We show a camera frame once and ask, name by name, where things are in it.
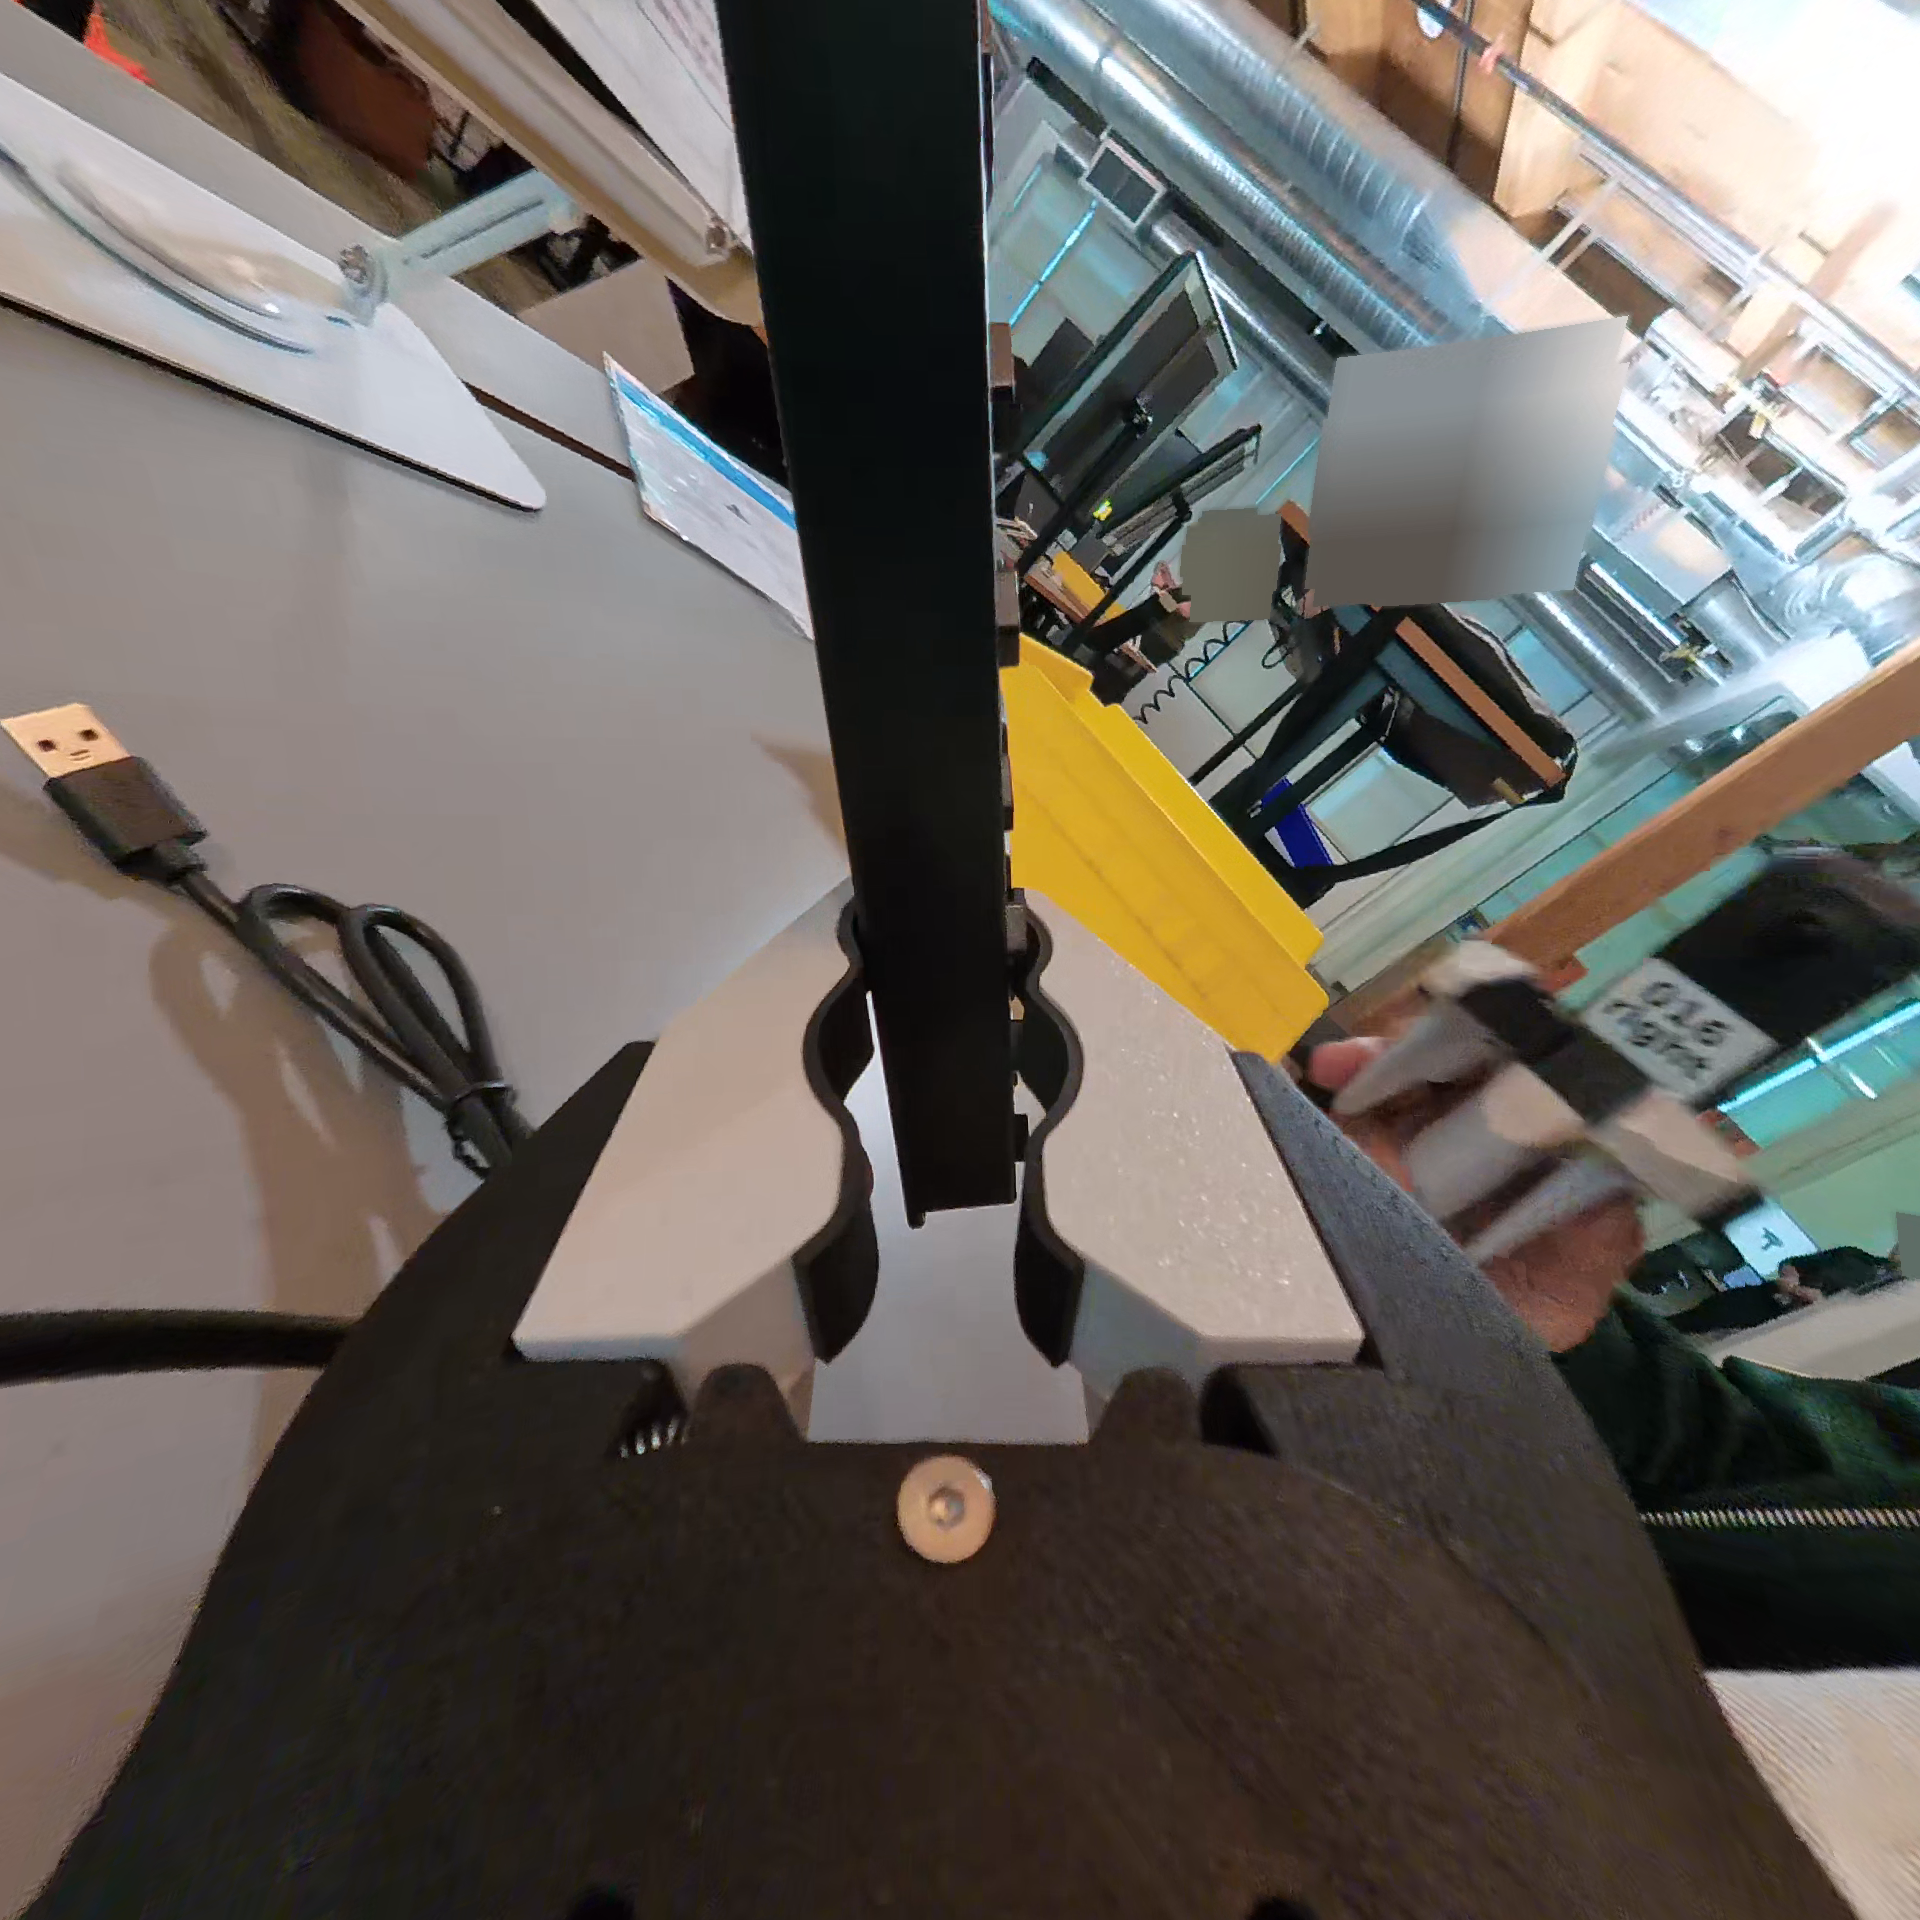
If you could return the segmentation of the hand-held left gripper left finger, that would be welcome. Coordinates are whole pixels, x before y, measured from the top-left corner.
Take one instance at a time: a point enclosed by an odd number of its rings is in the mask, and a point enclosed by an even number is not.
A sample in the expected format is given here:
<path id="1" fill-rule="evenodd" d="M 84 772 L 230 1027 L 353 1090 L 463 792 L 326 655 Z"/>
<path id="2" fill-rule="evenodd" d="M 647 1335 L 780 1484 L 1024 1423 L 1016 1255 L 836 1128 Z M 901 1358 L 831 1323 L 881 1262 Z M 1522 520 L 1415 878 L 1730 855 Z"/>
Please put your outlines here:
<path id="1" fill-rule="evenodd" d="M 876 1040 L 853 898 L 823 898 L 652 1051 L 519 1315 L 528 1363 L 728 1365 L 811 1414 L 880 1287 L 876 1168 L 848 1090 Z"/>

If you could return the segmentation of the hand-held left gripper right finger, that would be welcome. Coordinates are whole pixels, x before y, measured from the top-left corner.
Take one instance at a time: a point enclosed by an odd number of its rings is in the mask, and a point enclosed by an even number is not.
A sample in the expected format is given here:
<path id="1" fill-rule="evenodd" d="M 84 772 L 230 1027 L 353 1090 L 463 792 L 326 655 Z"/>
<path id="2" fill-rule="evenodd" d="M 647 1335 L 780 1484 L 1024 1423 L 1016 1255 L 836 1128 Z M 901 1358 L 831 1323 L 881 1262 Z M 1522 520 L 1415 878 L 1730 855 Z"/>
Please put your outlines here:
<path id="1" fill-rule="evenodd" d="M 1366 1331 L 1234 1051 L 1061 905 L 1027 893 L 1016 1308 L 1089 1417 L 1137 1371 L 1346 1365 Z"/>

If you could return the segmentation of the black usb hub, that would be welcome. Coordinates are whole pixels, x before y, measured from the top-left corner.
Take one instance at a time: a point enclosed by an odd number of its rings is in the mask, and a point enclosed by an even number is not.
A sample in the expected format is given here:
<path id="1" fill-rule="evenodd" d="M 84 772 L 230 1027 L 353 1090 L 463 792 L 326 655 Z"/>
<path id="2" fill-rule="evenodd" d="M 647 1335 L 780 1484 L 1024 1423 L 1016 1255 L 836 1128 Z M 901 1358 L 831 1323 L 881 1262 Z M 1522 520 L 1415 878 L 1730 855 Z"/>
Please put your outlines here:
<path id="1" fill-rule="evenodd" d="M 907 1226 L 1016 1195 L 977 5 L 720 5 Z"/>

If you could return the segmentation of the grey desk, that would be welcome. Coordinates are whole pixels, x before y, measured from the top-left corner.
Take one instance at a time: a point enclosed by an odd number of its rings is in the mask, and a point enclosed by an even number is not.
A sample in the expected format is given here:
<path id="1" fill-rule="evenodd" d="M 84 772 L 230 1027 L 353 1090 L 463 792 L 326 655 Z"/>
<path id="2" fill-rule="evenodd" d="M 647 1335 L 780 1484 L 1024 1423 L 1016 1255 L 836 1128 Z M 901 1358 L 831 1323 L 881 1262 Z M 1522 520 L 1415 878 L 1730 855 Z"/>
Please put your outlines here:
<path id="1" fill-rule="evenodd" d="M 94 704 L 242 887 L 431 920 L 534 1116 L 847 877 L 812 650 L 503 423 L 526 518 L 5 318 L 5 717 Z M 473 1178 L 197 907 L 118 878 L 5 742 L 5 1310 L 367 1310 Z M 904 1226 L 821 1437 L 1082 1439 L 1013 1210 Z M 5 1387 L 5 1916 L 94 1811 L 307 1394 Z"/>

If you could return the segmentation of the person's right hand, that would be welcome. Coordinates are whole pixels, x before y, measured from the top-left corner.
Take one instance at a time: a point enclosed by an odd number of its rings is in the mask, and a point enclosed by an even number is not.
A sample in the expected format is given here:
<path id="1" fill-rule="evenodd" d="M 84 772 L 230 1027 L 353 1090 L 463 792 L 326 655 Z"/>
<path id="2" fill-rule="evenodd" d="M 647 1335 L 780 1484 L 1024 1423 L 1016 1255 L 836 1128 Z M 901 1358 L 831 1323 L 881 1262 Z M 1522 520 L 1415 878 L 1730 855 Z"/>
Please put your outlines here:
<path id="1" fill-rule="evenodd" d="M 1286 1062 L 1286 1070 L 1295 1076 L 1295 1085 L 1316 1100 L 1334 1100 L 1395 1044 L 1399 1037 L 1321 1042 L 1296 1062 Z M 1411 1085 L 1360 1116 L 1341 1116 L 1340 1131 L 1399 1190 L 1411 1192 L 1411 1177 L 1406 1168 L 1407 1143 L 1464 1109 L 1487 1078 L 1489 1070 L 1483 1069 L 1458 1080 Z M 1636 1202 L 1614 1195 L 1547 1234 L 1540 1234 L 1495 1262 L 1483 1262 L 1481 1270 L 1543 1345 L 1558 1357 L 1579 1349 L 1597 1334 L 1644 1251 Z"/>

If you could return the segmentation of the wooden beam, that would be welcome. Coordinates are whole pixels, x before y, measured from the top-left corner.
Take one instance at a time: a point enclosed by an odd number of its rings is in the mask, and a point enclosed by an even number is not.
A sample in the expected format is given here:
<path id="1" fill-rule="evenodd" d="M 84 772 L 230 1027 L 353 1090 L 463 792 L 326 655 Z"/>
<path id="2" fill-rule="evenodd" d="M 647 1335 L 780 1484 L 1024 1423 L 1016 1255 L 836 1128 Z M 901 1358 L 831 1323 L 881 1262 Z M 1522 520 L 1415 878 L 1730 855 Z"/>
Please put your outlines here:
<path id="1" fill-rule="evenodd" d="M 1618 926 L 1826 801 L 1913 734 L 1916 641 L 1514 907 L 1489 931 L 1489 944 L 1560 976 Z"/>

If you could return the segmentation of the yellow plastic bin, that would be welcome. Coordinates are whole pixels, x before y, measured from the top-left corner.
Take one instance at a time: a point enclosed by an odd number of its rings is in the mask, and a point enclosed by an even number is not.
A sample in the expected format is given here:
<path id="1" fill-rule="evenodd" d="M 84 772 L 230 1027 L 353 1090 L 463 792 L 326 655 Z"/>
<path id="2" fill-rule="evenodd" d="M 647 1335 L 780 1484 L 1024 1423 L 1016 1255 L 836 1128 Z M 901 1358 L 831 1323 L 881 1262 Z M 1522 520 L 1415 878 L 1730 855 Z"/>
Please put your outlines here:
<path id="1" fill-rule="evenodd" d="M 1324 931 L 1091 672 L 1024 637 L 999 672 L 1013 881 L 1042 893 L 1238 1051 L 1284 1057 L 1325 1013 Z"/>

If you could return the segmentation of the blue storage crate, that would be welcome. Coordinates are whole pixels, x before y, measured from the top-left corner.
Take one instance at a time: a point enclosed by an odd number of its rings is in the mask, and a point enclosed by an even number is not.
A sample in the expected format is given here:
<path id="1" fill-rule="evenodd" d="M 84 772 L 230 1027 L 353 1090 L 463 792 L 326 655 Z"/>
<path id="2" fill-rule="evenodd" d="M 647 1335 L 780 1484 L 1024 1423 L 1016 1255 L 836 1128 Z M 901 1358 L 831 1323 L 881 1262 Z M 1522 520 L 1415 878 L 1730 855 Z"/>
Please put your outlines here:
<path id="1" fill-rule="evenodd" d="M 1284 779 L 1263 793 L 1257 811 L 1261 845 L 1266 845 L 1290 869 L 1334 869 L 1337 852 L 1321 832 L 1314 815 L 1296 803 L 1295 783 Z"/>

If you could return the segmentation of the person's dark green jacket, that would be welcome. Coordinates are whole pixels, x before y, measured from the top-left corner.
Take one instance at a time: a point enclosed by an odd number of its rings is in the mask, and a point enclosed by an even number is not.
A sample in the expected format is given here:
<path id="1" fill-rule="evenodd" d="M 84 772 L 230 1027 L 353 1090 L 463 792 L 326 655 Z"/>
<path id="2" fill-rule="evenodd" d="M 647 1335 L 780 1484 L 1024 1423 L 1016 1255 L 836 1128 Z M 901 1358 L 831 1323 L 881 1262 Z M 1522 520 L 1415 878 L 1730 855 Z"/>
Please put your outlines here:
<path id="1" fill-rule="evenodd" d="M 1916 1669 L 1916 1510 L 1644 1512 L 1704 1669 Z"/>

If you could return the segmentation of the blue and white paper sheet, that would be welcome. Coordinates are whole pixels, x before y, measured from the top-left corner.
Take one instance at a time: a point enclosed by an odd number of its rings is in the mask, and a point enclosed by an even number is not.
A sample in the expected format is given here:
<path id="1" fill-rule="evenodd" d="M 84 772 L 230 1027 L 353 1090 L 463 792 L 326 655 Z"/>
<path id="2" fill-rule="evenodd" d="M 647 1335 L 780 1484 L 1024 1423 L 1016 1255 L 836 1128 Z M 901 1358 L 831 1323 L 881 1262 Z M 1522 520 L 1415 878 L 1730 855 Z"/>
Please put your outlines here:
<path id="1" fill-rule="evenodd" d="M 812 637 L 791 496 L 603 355 L 643 513 Z"/>

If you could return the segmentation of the silver monitor stand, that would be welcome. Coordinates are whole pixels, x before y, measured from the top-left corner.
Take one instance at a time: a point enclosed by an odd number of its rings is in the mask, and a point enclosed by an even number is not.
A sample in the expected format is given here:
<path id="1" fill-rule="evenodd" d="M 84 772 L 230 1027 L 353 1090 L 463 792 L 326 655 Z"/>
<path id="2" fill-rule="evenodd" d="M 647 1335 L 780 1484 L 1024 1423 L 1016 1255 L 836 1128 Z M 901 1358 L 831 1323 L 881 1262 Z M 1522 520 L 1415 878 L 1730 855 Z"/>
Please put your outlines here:
<path id="1" fill-rule="evenodd" d="M 519 513 L 545 491 L 394 305 L 5 79 L 5 305 Z"/>

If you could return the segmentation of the grey upright panel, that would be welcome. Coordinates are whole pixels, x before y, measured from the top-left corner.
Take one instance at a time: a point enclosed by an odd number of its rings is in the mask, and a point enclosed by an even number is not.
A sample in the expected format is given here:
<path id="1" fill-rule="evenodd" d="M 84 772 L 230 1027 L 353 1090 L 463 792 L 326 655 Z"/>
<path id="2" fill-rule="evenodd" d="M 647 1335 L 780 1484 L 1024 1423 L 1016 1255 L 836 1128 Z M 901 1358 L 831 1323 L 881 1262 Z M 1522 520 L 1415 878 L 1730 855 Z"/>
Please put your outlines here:
<path id="1" fill-rule="evenodd" d="M 613 360 L 637 383 L 668 396 L 697 373 L 672 293 L 672 280 L 657 264 L 637 257 L 613 274 L 588 278 L 566 293 L 526 307 L 519 323 L 588 367 Z"/>

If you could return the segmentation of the person's beige trousers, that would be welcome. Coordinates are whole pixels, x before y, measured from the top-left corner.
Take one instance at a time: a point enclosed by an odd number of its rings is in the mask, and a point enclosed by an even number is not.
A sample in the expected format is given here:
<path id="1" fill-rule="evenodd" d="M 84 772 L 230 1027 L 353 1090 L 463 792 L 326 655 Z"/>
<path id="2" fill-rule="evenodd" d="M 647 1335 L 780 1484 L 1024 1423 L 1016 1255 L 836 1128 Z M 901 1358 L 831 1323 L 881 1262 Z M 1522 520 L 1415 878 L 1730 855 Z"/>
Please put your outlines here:
<path id="1" fill-rule="evenodd" d="M 1858 1916 L 1916 1916 L 1916 1673 L 1713 1673 L 1779 1811 Z"/>

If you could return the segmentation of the silver ventilation duct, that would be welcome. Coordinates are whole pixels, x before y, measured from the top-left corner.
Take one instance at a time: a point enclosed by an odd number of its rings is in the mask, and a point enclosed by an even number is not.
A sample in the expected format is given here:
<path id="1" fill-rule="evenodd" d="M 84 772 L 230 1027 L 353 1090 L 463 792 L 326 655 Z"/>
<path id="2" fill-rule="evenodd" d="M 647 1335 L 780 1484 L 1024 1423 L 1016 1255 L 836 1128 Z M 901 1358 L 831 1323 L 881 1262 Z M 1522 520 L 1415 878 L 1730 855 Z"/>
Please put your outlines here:
<path id="1" fill-rule="evenodd" d="M 1501 599 L 1614 710 L 1696 682 L 1803 710 L 1916 644 L 1916 214 L 1816 205 L 1803 130 L 1633 5 L 995 5 L 1083 127 L 1303 321 L 1426 349 L 1619 318 L 1579 583 Z"/>

